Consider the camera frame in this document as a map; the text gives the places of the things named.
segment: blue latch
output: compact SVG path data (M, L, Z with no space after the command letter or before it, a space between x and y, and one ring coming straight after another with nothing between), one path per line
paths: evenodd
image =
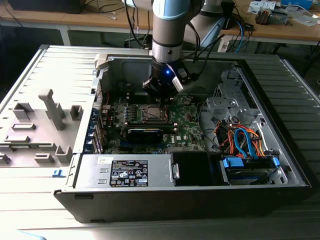
M54 170L52 177L53 178L65 178L66 176L64 175L64 172L61 169L59 169L59 170Z
M243 168L245 166L240 157L226 157L223 160L223 165L225 168Z
M278 159L277 157L272 158L272 160L273 160L274 165L275 165L276 167L279 167L279 166L280 166L280 162L279 162L279 159Z

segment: black cable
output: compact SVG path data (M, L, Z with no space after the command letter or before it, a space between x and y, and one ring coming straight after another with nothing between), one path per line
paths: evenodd
M131 31L131 34L133 35L133 38L134 40L139 44L139 46L141 47L144 47L141 42L139 42L139 40L137 39L135 33L134 33L134 29L131 25L131 22L130 22L130 17L129 17L129 12L128 12L128 6L127 6L127 0L124 0L124 9L125 9L125 13L126 13L126 18L128 20L128 23L129 23L129 27L130 27L130 31Z
M146 35L143 38L143 41L142 41L143 46L145 45L145 42L146 42L146 39L147 39L149 33L150 33L150 12L148 11L148 32L146 33Z
M225 35L222 34L221 36L219 36L218 38L216 38L214 41L212 41L210 44L208 44L208 46L206 46L204 49L202 49L202 50L199 52L198 56L196 56L196 57L199 58L199 56L200 56L208 47L210 47L212 44L215 45L215 44L217 43L217 41L219 41L220 39L222 39L224 36L225 36Z
M4 1L4 2L3 2L3 6L4 6L4 8L6 9L6 11L11 15L11 17L13 17L13 19L14 19L21 27L24 27L24 26L22 26L22 24L15 18L15 16L13 16L13 14L12 14L11 12L9 12L9 10L8 10L8 8L7 8L7 6L6 6L6 3L7 3L7 1Z
M112 3L112 4L105 4L105 5L102 5L102 6L98 7L99 12L100 12L103 8L105 8L105 7L118 5L120 2L121 2L121 0L120 0L120 1L118 1L117 3Z
M198 50L200 48L200 44L201 44L201 40L200 40L200 36L195 28L195 26L189 22L188 23L188 26L191 28L191 30L194 32L194 36L195 36L195 50L193 53L189 54L187 57L190 57L194 54L194 58L193 58L193 63L196 62L196 58L197 58L197 53L198 53Z
M139 35L139 8L136 9L136 33L137 33L137 38L139 40L139 38L140 38L140 35Z
M210 49L209 49L209 51L208 51L208 53L207 53L207 55L206 55L206 58L205 58L205 60L204 60L204 64L203 64L203 67L202 67L201 71L197 74L198 77L204 72L204 70L205 70L205 68L206 68L206 65L207 65L207 62L208 62L208 59L209 59L209 57L210 57L210 53L211 53L212 49L214 48L214 46L216 45L216 43L217 43L220 39L222 39L224 36L225 36L224 34L220 35L220 36L217 37L212 43L210 43L210 44L208 45L208 46L211 45L211 47L210 47Z
M131 15L131 19L130 22L132 24L133 29L135 29L135 23L136 23L136 19L135 19L135 13L136 13L136 9L134 8L132 11L132 15ZM129 42L128 42L129 48L131 48L131 31L129 30Z
M94 1L98 1L98 0L91 0L91 1L88 1L85 6L89 5L90 3L94 2Z
M111 13L111 12L115 12L115 11L118 11L120 9L124 9L125 7L122 6L122 7L119 7L117 9L112 9L112 10L109 10L109 11L92 11L90 10L89 8L85 8L87 11L91 12L91 13L94 13L94 14L107 14L107 13Z

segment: sticker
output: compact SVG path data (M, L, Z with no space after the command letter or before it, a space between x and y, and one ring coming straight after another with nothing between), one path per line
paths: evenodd
M98 157L97 164L111 164L111 161L114 160L113 156L100 156Z
M147 160L113 160L110 172L110 186L113 188L148 186Z

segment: floor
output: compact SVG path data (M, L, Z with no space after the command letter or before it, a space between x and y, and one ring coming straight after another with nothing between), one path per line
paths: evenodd
M3 41L0 45L0 100L6 95L41 44L63 44L60 33L53 29L7 26L1 26L1 29ZM128 39L126 33L100 34L99 32L70 31L69 35L73 46L122 48L124 41ZM270 54L274 47L273 43L249 42L239 52ZM190 44L186 44L185 48L190 48ZM287 44L280 47L277 54L287 59L298 73L301 73L310 52L310 46ZM313 65L304 78L318 95L320 94L320 87L317 85L317 80L320 80L319 68L320 61Z

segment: side panel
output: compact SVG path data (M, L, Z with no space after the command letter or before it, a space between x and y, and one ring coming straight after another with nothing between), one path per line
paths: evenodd
M81 223L264 216L311 196L311 188L61 193L54 196Z

